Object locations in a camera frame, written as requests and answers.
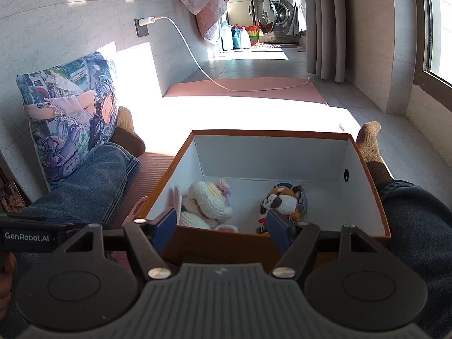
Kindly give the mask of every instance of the plush toy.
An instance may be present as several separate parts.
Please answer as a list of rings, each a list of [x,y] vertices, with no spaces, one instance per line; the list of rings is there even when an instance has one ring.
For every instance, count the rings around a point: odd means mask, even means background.
[[[220,180],[213,182],[198,181],[188,188],[186,197],[182,197],[180,188],[175,188],[178,224],[187,227],[213,229],[218,231],[238,232],[233,225],[225,225],[232,217],[232,207],[228,197],[229,186]]]
[[[300,212],[298,211],[300,197],[300,186],[292,186],[287,182],[281,182],[275,185],[260,204],[261,218],[259,219],[259,223],[263,223],[263,226],[256,228],[256,233],[264,234],[267,232],[266,215],[270,209],[276,209],[283,216],[288,217],[292,223],[298,223],[300,220]]]

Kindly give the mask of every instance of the cardboard box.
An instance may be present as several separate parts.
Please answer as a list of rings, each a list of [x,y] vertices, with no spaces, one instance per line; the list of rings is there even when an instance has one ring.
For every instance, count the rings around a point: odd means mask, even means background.
[[[186,255],[235,264],[262,262],[271,268],[280,253],[261,226],[261,200],[279,182],[298,184],[308,199],[305,221],[324,231],[353,224],[388,241],[390,230],[377,189],[350,134],[303,131],[195,130],[157,184],[140,216],[154,219],[173,206],[173,189],[182,193],[195,181],[224,179],[234,209],[228,221],[240,233],[178,226],[164,258],[180,264]]]

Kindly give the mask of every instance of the colorful woven basket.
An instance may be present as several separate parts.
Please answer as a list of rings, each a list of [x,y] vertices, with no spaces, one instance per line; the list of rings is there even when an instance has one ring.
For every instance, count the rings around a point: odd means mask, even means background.
[[[251,45],[257,45],[259,43],[259,26],[251,25],[249,27],[243,27],[249,34],[249,39],[251,40]]]

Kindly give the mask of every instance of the gray curtain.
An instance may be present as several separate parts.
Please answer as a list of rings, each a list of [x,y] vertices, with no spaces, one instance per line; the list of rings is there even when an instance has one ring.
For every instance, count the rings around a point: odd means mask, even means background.
[[[344,81],[345,0],[306,0],[307,71]]]

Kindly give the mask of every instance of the hand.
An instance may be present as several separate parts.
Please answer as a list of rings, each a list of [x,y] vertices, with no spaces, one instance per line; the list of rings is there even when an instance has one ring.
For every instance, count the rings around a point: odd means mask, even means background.
[[[0,320],[6,315],[6,308],[11,300],[11,285],[13,283],[13,271],[17,266],[17,261],[11,252],[8,252],[0,271]]]

